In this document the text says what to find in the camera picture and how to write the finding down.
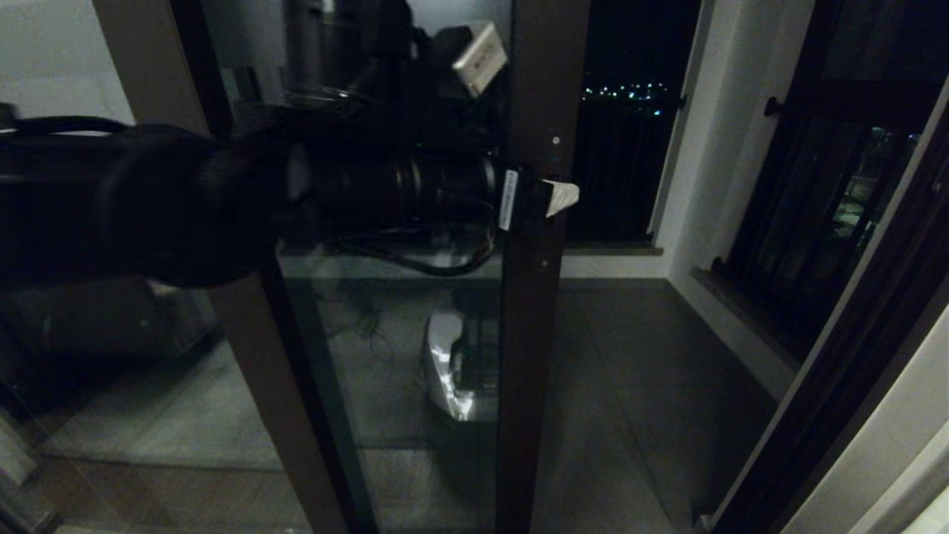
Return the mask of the brown framed fixed glass panel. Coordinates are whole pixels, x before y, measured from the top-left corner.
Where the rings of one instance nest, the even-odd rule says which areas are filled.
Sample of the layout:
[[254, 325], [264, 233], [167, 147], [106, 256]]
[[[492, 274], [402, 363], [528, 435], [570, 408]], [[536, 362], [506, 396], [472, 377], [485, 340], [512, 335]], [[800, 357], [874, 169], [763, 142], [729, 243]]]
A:
[[[12, 67], [17, 74], [51, 73], [85, 88], [106, 65], [147, 131], [216, 139], [233, 133], [233, 108], [199, 0], [0, 0], [0, 84], [4, 69]], [[38, 185], [27, 185], [20, 170], [10, 171], [4, 143], [19, 131], [38, 136], [54, 126], [119, 129], [106, 119], [20, 119], [12, 105], [0, 102], [0, 290], [129, 273], [102, 242], [92, 203], [90, 170], [109, 148], [80, 156], [92, 139], [69, 142], [62, 149], [67, 161], [55, 159], [52, 167], [78, 171], [78, 178], [44, 172]], [[347, 534], [305, 405], [311, 376], [299, 368], [297, 341], [288, 333], [294, 319], [274, 253], [265, 254], [253, 274], [211, 288], [209, 297], [306, 520], [315, 532]]]

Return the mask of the black balcony railing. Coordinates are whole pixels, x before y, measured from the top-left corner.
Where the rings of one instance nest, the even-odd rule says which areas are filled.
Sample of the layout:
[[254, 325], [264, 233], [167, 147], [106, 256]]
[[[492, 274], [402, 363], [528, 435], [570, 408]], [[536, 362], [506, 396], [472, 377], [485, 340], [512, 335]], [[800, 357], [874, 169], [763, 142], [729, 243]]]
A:
[[600, 100], [591, 105], [596, 234], [604, 241], [641, 241], [649, 233], [672, 125], [675, 96]]

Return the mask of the black barred window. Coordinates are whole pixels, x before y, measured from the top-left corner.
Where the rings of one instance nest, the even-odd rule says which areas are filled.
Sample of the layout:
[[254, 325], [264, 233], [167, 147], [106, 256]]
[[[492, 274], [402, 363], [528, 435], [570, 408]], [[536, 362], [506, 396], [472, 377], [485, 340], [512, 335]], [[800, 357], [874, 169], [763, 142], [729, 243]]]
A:
[[738, 236], [712, 270], [803, 361], [949, 75], [949, 0], [816, 0]]

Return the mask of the brown framed sliding glass door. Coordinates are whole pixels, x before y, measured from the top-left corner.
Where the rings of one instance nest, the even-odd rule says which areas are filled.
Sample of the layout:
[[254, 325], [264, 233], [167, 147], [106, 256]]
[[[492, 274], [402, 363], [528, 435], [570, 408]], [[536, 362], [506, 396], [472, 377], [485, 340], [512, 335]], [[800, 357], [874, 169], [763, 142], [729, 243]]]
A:
[[[572, 169], [591, 0], [513, 0], [512, 100], [505, 148], [543, 178]], [[531, 534], [543, 408], [566, 214], [505, 240], [495, 530]], [[305, 368], [304, 340], [276, 258], [260, 274], [211, 289], [265, 429], [314, 534], [369, 534], [330, 436], [328, 404]]]

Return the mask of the stone window sill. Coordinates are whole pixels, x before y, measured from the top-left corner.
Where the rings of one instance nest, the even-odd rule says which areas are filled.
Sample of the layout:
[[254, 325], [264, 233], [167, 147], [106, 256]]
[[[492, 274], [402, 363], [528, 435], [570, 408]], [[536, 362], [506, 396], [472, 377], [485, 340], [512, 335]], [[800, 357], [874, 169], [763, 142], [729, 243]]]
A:
[[732, 312], [741, 324], [776, 352], [782, 363], [793, 371], [802, 367], [810, 345], [807, 345], [806, 340], [800, 338], [796, 331], [783, 324], [776, 312], [766, 309], [729, 280], [729, 277], [722, 276], [714, 269], [695, 267], [690, 274], [719, 304]]

